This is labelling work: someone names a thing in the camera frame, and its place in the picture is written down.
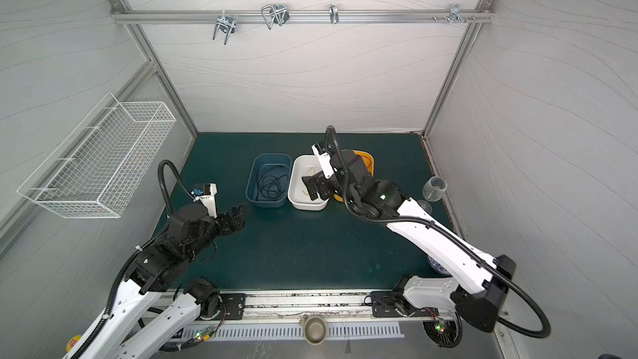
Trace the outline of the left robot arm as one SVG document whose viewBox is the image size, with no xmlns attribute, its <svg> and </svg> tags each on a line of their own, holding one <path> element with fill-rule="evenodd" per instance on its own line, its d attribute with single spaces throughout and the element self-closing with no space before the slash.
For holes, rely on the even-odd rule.
<svg viewBox="0 0 638 359">
<path fill-rule="evenodd" d="M 111 285 L 103 312 L 66 353 L 68 358 L 150 358 L 156 352 L 179 352 L 207 341 L 218 326 L 206 327 L 185 342 L 169 345 L 169 339 L 195 320 L 224 322 L 230 308 L 219 288 L 203 277 L 193 279 L 174 294 L 165 308 L 155 305 L 176 279 L 216 239 L 244 229 L 246 208 L 234 206 L 227 213 L 216 209 L 215 184 L 201 184 L 189 191 L 191 203 L 175 210 L 170 202 L 164 171 L 179 172 L 168 160 L 157 169 L 160 192 L 166 206 L 164 229 L 136 247 Z"/>
</svg>

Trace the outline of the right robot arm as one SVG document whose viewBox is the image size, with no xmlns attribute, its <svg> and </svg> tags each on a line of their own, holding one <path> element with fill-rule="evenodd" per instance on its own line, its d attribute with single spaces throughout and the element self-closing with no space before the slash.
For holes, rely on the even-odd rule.
<svg viewBox="0 0 638 359">
<path fill-rule="evenodd" d="M 312 146 L 321 166 L 302 177 L 311 199 L 342 197 L 347 211 L 368 224 L 383 226 L 407 239 L 440 264 L 449 277 L 430 282 L 410 276 L 398 283 L 401 311 L 436 307 L 452 311 L 468 325 L 493 332 L 497 324 L 521 335 L 544 339 L 552 327 L 543 309 L 513 282 L 516 264 L 506 255 L 493 257 L 464 241 L 428 214 L 416 199 L 387 179 L 375 179 L 352 150 L 343 149 L 334 126 Z M 508 294 L 514 293 L 537 315 L 541 327 L 531 330 L 501 317 Z"/>
</svg>

